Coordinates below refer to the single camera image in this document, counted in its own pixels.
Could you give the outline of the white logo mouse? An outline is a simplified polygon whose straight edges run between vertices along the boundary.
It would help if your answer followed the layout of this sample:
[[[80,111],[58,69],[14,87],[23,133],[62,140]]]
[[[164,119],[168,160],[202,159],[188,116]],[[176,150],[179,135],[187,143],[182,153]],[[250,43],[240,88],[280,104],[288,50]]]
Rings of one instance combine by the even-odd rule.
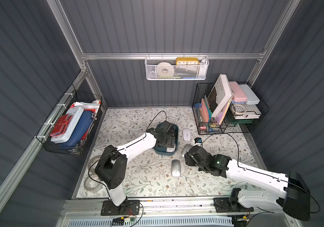
[[[176,145],[174,144],[174,146],[173,147],[171,147],[171,148],[166,148],[166,152],[167,153],[173,153],[173,152],[175,152],[176,151]]]

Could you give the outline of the silver grey mouse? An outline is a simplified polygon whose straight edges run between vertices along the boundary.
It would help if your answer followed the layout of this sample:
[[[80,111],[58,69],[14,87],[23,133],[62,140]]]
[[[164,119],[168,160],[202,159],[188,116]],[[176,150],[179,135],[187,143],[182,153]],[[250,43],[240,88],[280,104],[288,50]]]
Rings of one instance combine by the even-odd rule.
[[[179,160],[172,160],[171,162],[171,174],[173,177],[180,177],[181,175],[181,163]]]

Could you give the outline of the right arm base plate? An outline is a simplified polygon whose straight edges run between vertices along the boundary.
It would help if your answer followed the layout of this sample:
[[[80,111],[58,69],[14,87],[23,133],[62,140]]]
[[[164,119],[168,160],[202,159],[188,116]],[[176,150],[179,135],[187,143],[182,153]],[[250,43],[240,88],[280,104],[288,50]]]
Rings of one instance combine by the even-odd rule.
[[[213,206],[217,213],[233,213],[233,212],[253,212],[254,208],[245,208],[238,202],[231,204],[228,197],[213,198]]]

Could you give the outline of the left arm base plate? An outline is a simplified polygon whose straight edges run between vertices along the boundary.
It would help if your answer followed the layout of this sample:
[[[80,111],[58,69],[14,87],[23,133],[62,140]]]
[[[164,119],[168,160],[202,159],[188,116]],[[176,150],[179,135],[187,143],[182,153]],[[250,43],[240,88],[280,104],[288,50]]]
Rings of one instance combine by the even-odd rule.
[[[129,216],[138,215],[141,208],[140,200],[125,200],[120,206],[111,201],[104,201],[101,216]]]

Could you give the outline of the teal plastic storage box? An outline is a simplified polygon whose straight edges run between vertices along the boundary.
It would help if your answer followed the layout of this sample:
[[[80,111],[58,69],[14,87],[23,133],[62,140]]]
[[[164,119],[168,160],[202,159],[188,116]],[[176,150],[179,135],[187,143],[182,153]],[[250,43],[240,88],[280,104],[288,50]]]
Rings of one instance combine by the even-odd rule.
[[[178,137],[179,137],[179,128],[177,125],[175,124],[171,124],[168,132],[167,132],[167,140],[168,143],[172,144],[174,146],[174,144],[176,145],[176,150],[178,149]],[[154,151],[158,154],[158,155],[162,155],[162,156],[172,156],[175,154],[175,152],[173,153],[167,153],[166,152],[166,148],[167,147],[162,147],[160,145],[156,145],[154,147]]]

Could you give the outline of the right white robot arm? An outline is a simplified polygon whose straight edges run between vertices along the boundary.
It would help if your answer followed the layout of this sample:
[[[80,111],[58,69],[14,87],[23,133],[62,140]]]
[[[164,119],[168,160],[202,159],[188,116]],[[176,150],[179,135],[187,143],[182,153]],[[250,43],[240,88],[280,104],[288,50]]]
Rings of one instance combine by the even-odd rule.
[[[243,181],[267,191],[266,194],[258,195],[235,188],[229,198],[233,208],[261,207],[283,211],[300,221],[311,219],[310,190],[303,177],[296,172],[286,175],[250,167],[226,155],[213,156],[198,145],[185,145],[182,155],[186,165],[196,166],[199,171]]]

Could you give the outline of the white slim mouse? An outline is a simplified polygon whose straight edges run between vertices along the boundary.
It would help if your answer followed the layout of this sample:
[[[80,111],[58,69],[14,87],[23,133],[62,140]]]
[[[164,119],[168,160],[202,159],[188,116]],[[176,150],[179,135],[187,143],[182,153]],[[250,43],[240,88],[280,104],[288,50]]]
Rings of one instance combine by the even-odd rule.
[[[182,130],[182,136],[183,136],[184,141],[191,141],[191,139],[192,139],[191,130],[188,128],[184,128]]]

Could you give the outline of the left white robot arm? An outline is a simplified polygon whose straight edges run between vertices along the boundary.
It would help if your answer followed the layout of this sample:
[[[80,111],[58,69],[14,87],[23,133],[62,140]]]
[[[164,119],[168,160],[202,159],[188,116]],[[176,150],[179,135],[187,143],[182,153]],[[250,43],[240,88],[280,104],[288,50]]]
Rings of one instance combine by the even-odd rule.
[[[126,168],[134,158],[153,148],[165,149],[165,155],[170,155],[166,150],[178,148],[179,128],[177,125],[164,121],[156,128],[149,128],[139,138],[118,146],[107,146],[95,166],[95,174],[105,185],[109,201],[120,207],[127,201],[123,191],[122,182],[126,175]]]

